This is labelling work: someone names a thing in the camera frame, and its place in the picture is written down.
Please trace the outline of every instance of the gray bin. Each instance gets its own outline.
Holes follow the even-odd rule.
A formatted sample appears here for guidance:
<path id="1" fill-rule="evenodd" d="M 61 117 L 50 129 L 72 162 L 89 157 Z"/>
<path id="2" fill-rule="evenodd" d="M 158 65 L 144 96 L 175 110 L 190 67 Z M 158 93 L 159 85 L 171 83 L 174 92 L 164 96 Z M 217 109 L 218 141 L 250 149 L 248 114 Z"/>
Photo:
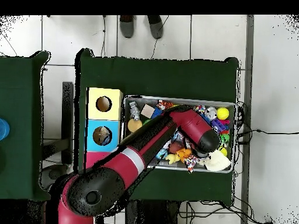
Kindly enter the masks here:
<path id="1" fill-rule="evenodd" d="M 186 100 L 186 99 L 176 99 L 176 98 L 163 98 L 163 97 L 151 97 L 151 96 L 133 96 L 128 95 L 123 100 L 123 112 L 122 115 L 124 117 L 124 121 L 121 125 L 121 141 L 127 137 L 131 132 L 127 129 L 127 123 L 130 120 L 130 106 L 129 102 L 135 101 L 137 103 L 137 107 L 142 110 L 145 104 L 148 104 L 151 107 L 155 107 L 157 105 L 158 100 L 163 100 L 166 102 L 171 102 L 175 105 L 187 105 L 190 107 L 204 105 L 206 107 L 226 107 L 230 112 L 229 117 L 227 118 L 230 121 L 229 129 L 230 129 L 230 141 L 227 147 L 227 158 L 231 161 L 231 165 L 217 172 L 211 172 L 205 169 L 205 167 L 197 164 L 194 167 L 193 172 L 210 172 L 210 173 L 229 173 L 234 169 L 234 154 L 235 154 L 235 144 L 236 144 L 236 135 L 237 135 L 237 119 L 238 119 L 238 108 L 235 103 L 229 102 L 220 102 L 220 101 L 204 101 L 204 100 Z M 184 170 L 187 172 L 186 165 L 184 163 L 176 162 L 171 165 L 168 164 L 167 160 L 159 160 L 157 158 L 153 158 L 148 167 L 155 166 L 156 169 L 169 169 L 169 170 Z"/>

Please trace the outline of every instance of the table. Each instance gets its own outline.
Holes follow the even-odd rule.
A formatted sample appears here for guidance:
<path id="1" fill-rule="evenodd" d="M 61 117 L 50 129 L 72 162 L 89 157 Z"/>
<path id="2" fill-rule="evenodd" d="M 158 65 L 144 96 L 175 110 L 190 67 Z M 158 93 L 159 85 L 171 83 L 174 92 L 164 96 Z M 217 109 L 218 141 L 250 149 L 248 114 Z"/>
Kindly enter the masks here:
<path id="1" fill-rule="evenodd" d="M 76 57 L 75 166 L 84 160 L 86 88 L 120 89 L 124 95 L 146 95 L 236 102 L 238 60 L 97 58 L 82 49 Z M 132 200 L 209 200 L 231 205 L 232 172 L 192 173 L 155 169 L 136 187 Z"/>

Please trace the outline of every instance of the circular hole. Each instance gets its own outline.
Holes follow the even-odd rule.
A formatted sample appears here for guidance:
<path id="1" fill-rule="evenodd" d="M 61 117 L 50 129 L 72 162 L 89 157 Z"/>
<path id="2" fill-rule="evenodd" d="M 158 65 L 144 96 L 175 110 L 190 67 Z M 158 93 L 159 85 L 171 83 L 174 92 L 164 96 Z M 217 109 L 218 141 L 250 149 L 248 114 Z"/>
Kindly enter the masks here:
<path id="1" fill-rule="evenodd" d="M 102 96 L 96 100 L 96 108 L 99 111 L 107 112 L 111 109 L 112 102 L 107 96 Z"/>
<path id="2" fill-rule="evenodd" d="M 93 140 L 96 144 L 105 146 L 112 140 L 112 132 L 108 127 L 97 127 L 93 132 Z"/>
<path id="3" fill-rule="evenodd" d="M 85 197 L 85 201 L 89 205 L 95 205 L 98 202 L 100 202 L 101 199 L 102 199 L 102 195 L 99 191 L 90 191 L 87 193 L 87 195 Z"/>

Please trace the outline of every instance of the shoe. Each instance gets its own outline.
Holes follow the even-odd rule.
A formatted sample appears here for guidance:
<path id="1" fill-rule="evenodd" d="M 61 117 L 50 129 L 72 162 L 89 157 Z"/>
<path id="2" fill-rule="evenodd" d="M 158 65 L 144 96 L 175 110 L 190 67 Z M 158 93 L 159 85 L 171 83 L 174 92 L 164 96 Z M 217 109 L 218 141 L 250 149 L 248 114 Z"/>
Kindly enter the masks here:
<path id="1" fill-rule="evenodd" d="M 125 38 L 132 38 L 134 34 L 133 15 L 120 16 L 120 31 Z"/>
<path id="2" fill-rule="evenodd" d="M 151 29 L 152 36 L 157 40 L 163 36 L 163 24 L 159 15 L 148 15 L 149 27 Z"/>

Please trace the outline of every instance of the green cloth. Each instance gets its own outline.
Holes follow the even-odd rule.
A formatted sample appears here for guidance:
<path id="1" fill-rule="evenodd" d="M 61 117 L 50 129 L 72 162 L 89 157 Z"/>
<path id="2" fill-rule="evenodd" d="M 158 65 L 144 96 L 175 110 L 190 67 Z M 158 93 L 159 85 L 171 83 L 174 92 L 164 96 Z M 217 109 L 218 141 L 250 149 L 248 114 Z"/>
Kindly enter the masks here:
<path id="1" fill-rule="evenodd" d="M 40 78 L 49 53 L 34 55 L 0 57 L 0 118 L 11 129 L 0 141 L 0 199 L 50 199 L 39 186 Z"/>
<path id="2" fill-rule="evenodd" d="M 145 95 L 219 102 L 235 102 L 238 60 L 172 61 L 96 58 L 90 50 L 80 59 L 79 169 L 82 168 L 87 87 L 120 89 L 124 95 Z M 153 170 L 134 190 L 131 199 L 211 200 L 231 203 L 232 172 L 209 173 Z"/>

